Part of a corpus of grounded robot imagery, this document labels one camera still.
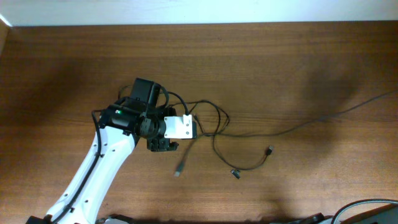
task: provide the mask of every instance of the wire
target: wire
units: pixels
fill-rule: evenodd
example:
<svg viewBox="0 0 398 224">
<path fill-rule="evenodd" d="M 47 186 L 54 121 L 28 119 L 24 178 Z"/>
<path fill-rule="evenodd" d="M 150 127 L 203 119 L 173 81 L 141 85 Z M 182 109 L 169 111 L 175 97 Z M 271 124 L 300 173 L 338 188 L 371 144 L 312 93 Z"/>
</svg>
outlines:
<svg viewBox="0 0 398 224">
<path fill-rule="evenodd" d="M 366 199 L 366 200 L 359 200 L 357 202 L 353 202 L 353 203 L 349 203 L 348 205 L 344 206 L 343 208 L 339 209 L 335 216 L 333 217 L 333 219 L 331 220 L 330 224 L 336 224 L 338 217 L 343 214 L 345 211 L 347 211 L 348 209 L 358 206 L 358 205 L 364 205 L 367 203 L 390 203 L 390 204 L 394 204 L 394 205 L 398 205 L 398 200 L 390 200 L 390 199 Z"/>
<path fill-rule="evenodd" d="M 125 85 L 119 88 L 119 92 L 118 92 L 118 99 L 120 99 L 120 97 L 122 96 L 122 93 L 125 91 L 125 89 L 132 87 L 132 85 Z"/>
<path fill-rule="evenodd" d="M 326 116 L 321 116 L 321 117 L 319 117 L 319 118 L 317 118 L 317 119 L 313 119 L 313 120 L 310 120 L 310 121 L 306 121 L 306 122 L 304 122 L 304 123 L 302 123 L 302 124 L 296 125 L 296 126 L 294 126 L 294 127 L 292 127 L 292 128 L 289 128 L 289 129 L 286 129 L 286 130 L 283 130 L 283 131 L 279 131 L 279 132 L 276 132 L 276 133 L 266 133 L 266 134 L 230 134 L 230 133 L 224 133 L 223 131 L 227 128 L 227 126 L 229 125 L 229 123 L 230 123 L 230 121 L 231 121 L 231 119 L 230 119 L 228 113 L 227 113 L 225 110 L 223 110 L 222 108 L 220 108 L 219 106 L 215 105 L 214 103 L 212 103 L 212 102 L 210 102 L 210 101 L 208 101 L 208 100 L 200 100 L 200 101 L 188 102 L 188 103 L 186 103 L 186 105 L 194 104 L 194 106 L 191 108 L 191 110 L 189 111 L 189 113 L 192 113 L 193 110 L 194 110 L 200 103 L 208 103 L 208 104 L 210 104 L 211 106 L 213 106 L 213 107 L 216 109 L 217 113 L 218 113 L 218 124 L 217 124 L 216 130 L 215 130 L 213 133 L 206 133 L 206 132 L 204 132 L 203 126 L 202 126 L 201 122 L 199 121 L 198 116 L 196 116 L 196 115 L 193 116 L 194 119 L 197 121 L 197 123 L 198 123 L 198 125 L 199 125 L 199 127 L 200 127 L 200 130 L 201 130 L 201 132 L 202 132 L 202 134 L 201 134 L 199 137 L 202 137 L 202 136 L 205 136 L 205 137 L 212 137 L 212 140 L 211 140 L 211 141 L 212 141 L 212 148 L 213 148 L 214 152 L 216 153 L 216 155 L 217 155 L 225 164 L 227 164 L 227 165 L 229 165 L 230 167 L 232 167 L 232 168 L 234 168 L 234 169 L 237 169 L 237 170 L 253 170 L 253 169 L 257 169 L 257 168 L 261 167 L 261 166 L 265 163 L 265 161 L 266 161 L 266 159 L 267 159 L 267 153 L 265 153 L 265 156 L 264 156 L 264 157 L 257 163 L 257 165 L 255 165 L 255 166 L 247 167 L 247 168 L 245 168 L 245 167 L 238 167 L 238 166 L 235 166 L 235 165 L 231 164 L 230 162 L 228 162 L 228 161 L 224 158 L 224 156 L 222 155 L 222 153 L 221 153 L 219 150 L 217 150 L 216 144 L 215 144 L 215 142 L 216 142 L 216 136 L 217 136 L 217 135 L 220 135 L 220 136 L 226 136 L 226 137 L 231 137 L 231 138 L 253 138 L 253 137 L 273 137 L 273 136 L 281 136 L 281 135 L 283 135 L 283 134 L 291 133 L 292 131 L 295 131 L 295 130 L 298 130 L 298 129 L 300 129 L 300 128 L 303 128 L 303 127 L 305 127 L 305 126 L 307 126 L 307 125 L 309 125 L 309 124 L 312 124 L 312 123 L 315 123 L 315 122 L 318 122 L 318 121 L 324 121 L 324 120 L 327 120 L 327 119 L 330 119 L 330 118 L 333 118 L 333 117 L 340 116 L 340 115 L 342 115 L 342 114 L 345 114 L 345 113 L 347 113 L 347 112 L 350 112 L 350 111 L 352 111 L 352 110 L 355 110 L 355 109 L 357 109 L 357 108 L 359 108 L 359 107 L 361 107 L 361 106 L 364 106 L 364 105 L 366 105 L 366 104 L 368 104 L 368 103 L 370 103 L 370 102 L 372 102 L 372 101 L 378 100 L 378 99 L 380 99 L 380 98 L 382 98 L 382 97 L 384 97 L 384 96 L 387 96 L 387 95 L 390 95 L 390 94 L 393 94 L 393 93 L 396 93 L 396 92 L 398 92 L 398 90 L 389 91 L 389 92 L 387 92 L 387 93 L 383 93 L 383 94 L 381 94 L 381 95 L 377 95 L 377 96 L 375 96 L 375 97 L 373 97 L 373 98 L 370 98 L 370 99 L 368 99 L 368 100 L 366 100 L 366 101 L 364 101 L 364 102 L 362 102 L 362 103 L 360 103 L 360 104 L 358 104 L 358 105 L 355 105 L 355 106 L 353 106 L 353 107 L 351 107 L 351 108 L 349 108 L 349 109 L 347 109 L 347 110 L 343 110 L 343 111 L 340 111 L 340 112 L 337 112 L 337 113 L 333 113 L 333 114 L 329 114 L 329 115 L 326 115 Z M 169 106 L 170 106 L 170 107 L 173 107 L 173 106 L 175 106 L 175 105 L 180 105 L 180 104 L 181 104 L 181 103 L 176 103 L 176 104 L 169 105 Z M 219 128 L 220 128 L 220 123 L 221 123 L 221 114 L 220 114 L 220 111 L 226 116 L 224 125 L 223 125 L 223 127 L 222 127 L 221 129 L 219 129 Z M 184 155 L 183 155 L 183 157 L 182 157 L 182 160 L 181 160 L 180 164 L 177 166 L 176 173 L 177 173 L 177 172 L 178 172 L 178 174 L 181 173 L 181 171 L 182 171 L 182 169 L 183 169 L 183 165 L 182 165 L 182 164 L 185 164 L 185 160 L 187 159 L 188 153 L 190 152 L 190 148 L 193 146 L 193 143 L 194 143 L 194 142 L 196 142 L 196 141 L 194 140 L 194 141 L 192 142 L 192 144 L 190 144 L 190 145 L 187 147 L 187 150 L 185 151 L 185 153 L 184 153 Z"/>
<path fill-rule="evenodd" d="M 94 121 L 94 125 L 95 125 L 95 131 L 97 133 L 97 140 L 98 140 L 98 143 L 97 143 L 98 148 L 97 148 L 97 153 L 95 154 L 94 161 L 91 164 L 90 168 L 88 169 L 83 181 L 81 182 L 79 188 L 77 189 L 76 193 L 74 194 L 74 196 L 72 197 L 72 199 L 70 200 L 68 205 L 65 206 L 65 208 L 62 211 L 62 213 L 56 219 L 54 219 L 54 221 L 52 223 L 58 223 L 69 212 L 69 210 L 72 208 L 72 205 L 76 202 L 76 199 L 79 197 L 81 191 L 83 190 L 83 187 L 85 186 L 88 178 L 90 177 L 93 169 L 95 168 L 95 165 L 97 164 L 98 159 L 101 156 L 102 143 L 101 143 L 100 127 L 98 126 L 98 122 L 97 122 L 97 119 L 95 117 L 95 113 L 97 113 L 97 112 L 101 112 L 101 110 L 93 110 L 91 112 L 91 116 L 93 117 L 93 121 Z"/>
<path fill-rule="evenodd" d="M 166 108 L 166 106 L 169 104 L 169 93 L 167 92 L 166 88 L 164 88 L 163 86 L 161 86 L 160 89 L 162 90 L 162 92 L 160 92 L 159 94 L 163 93 L 164 97 L 166 98 L 166 101 L 162 106 L 158 106 L 156 108 L 158 110 L 162 110 L 162 109 Z"/>
<path fill-rule="evenodd" d="M 184 109 L 185 109 L 185 115 L 188 116 L 189 115 L 189 110 L 188 110 L 187 104 L 184 102 L 184 100 L 181 98 L 181 96 L 179 96 L 176 93 L 170 92 L 170 91 L 168 91 L 168 94 L 176 96 L 181 101 L 181 104 L 184 106 Z"/>
</svg>

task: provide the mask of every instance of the white wall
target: white wall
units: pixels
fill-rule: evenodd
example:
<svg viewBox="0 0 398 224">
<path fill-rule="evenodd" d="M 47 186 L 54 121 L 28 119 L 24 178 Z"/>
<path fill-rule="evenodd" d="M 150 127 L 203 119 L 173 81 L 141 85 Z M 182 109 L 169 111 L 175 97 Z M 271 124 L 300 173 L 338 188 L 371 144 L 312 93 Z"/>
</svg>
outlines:
<svg viewBox="0 0 398 224">
<path fill-rule="evenodd" d="M 0 14 L 12 26 L 397 20 L 398 0 L 0 0 Z"/>
</svg>

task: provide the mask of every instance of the white robotic arm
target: white robotic arm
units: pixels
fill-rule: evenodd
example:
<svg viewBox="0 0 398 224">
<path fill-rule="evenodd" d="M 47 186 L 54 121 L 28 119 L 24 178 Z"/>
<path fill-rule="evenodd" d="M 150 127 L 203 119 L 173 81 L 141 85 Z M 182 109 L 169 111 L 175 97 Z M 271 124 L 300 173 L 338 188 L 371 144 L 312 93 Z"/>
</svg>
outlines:
<svg viewBox="0 0 398 224">
<path fill-rule="evenodd" d="M 160 90 L 166 103 L 155 107 Z M 139 138 L 147 139 L 147 148 L 154 152 L 176 150 L 178 144 L 170 143 L 170 138 L 196 138 L 196 123 L 186 105 L 185 115 L 176 116 L 167 107 L 168 93 L 159 84 L 138 78 L 130 97 L 102 110 L 99 121 L 93 113 L 95 138 L 76 175 L 46 217 L 30 217 L 27 224 L 95 224 L 116 173 Z"/>
<path fill-rule="evenodd" d="M 94 224 L 98 210 L 122 163 L 136 146 L 133 137 L 123 134 L 123 130 L 105 127 L 100 129 L 102 149 L 98 162 L 88 178 L 72 208 L 58 223 Z M 47 214 L 57 218 L 76 194 L 81 182 L 92 165 L 98 148 L 95 135 L 91 148 L 66 191 Z"/>
</svg>

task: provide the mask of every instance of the wood grain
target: wood grain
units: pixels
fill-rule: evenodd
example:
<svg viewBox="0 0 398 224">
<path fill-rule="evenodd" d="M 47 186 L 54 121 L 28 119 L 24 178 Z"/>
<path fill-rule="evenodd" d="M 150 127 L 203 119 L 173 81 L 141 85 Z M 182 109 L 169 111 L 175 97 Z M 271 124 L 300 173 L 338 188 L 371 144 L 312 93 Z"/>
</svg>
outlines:
<svg viewBox="0 0 398 224">
<path fill-rule="evenodd" d="M 42 217 L 75 175 L 94 136 L 90 111 L 136 77 L 230 113 L 229 133 L 271 133 L 347 109 L 398 84 L 398 22 L 21 27 L 0 59 L 0 223 Z M 398 197 L 398 104 L 389 95 L 277 138 L 230 139 L 229 172 L 201 139 L 182 176 L 176 152 L 141 140 L 99 211 L 136 219 L 271 221 L 334 214 L 364 198 Z M 215 127 L 208 106 L 197 114 Z M 369 207 L 354 209 L 362 212 Z"/>
</svg>

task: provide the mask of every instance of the white bracket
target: white bracket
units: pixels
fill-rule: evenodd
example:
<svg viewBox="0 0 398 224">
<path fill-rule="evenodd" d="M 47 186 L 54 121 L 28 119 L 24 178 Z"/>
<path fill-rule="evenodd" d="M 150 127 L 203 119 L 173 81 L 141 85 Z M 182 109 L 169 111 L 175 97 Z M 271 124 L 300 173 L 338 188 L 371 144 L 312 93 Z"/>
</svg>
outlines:
<svg viewBox="0 0 398 224">
<path fill-rule="evenodd" d="M 192 138 L 192 115 L 168 116 L 164 118 L 164 122 L 166 123 L 164 138 Z"/>
</svg>

